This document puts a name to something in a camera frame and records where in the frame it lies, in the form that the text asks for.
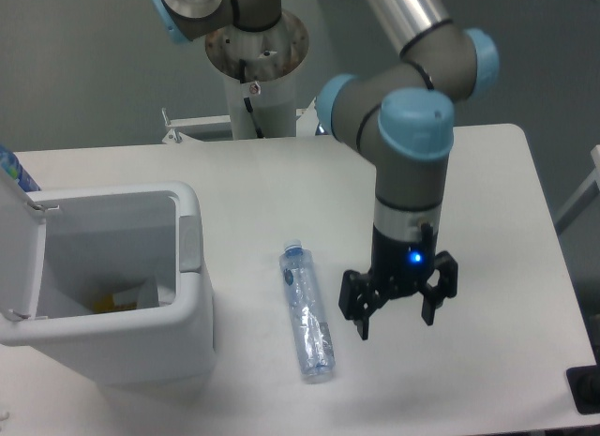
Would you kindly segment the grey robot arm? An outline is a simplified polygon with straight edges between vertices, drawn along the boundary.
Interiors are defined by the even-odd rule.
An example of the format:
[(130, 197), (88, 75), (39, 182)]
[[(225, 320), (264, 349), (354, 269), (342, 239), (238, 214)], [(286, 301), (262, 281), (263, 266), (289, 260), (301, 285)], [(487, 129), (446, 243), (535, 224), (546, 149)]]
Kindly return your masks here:
[[(151, 0), (172, 41), (205, 41), (224, 76), (236, 139), (292, 136), (287, 85), (308, 34), (281, 0)], [(422, 317), (458, 288), (458, 264), (436, 249), (454, 142), (454, 105), (497, 80), (499, 55), (478, 29), (461, 30), (440, 0), (367, 0), (399, 61), (372, 78), (339, 75), (315, 101), (324, 131), (376, 170), (371, 265), (343, 275), (339, 308), (362, 338), (387, 302), (420, 293)]]

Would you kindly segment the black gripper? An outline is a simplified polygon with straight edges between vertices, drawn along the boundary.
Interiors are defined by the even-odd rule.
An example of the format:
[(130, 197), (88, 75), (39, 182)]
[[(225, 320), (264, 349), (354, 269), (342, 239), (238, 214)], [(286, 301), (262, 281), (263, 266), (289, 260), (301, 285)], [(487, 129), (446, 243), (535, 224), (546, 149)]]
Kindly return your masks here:
[[(368, 340), (370, 317), (389, 297), (423, 295), (421, 317), (433, 325), (435, 313), (446, 298), (458, 293), (458, 262), (448, 252), (435, 256), (437, 234), (425, 222), (415, 241), (397, 240), (373, 228), (371, 267), (367, 273), (346, 270), (342, 276), (338, 307), (352, 321), (362, 340)], [(435, 286), (428, 283), (438, 273)]]

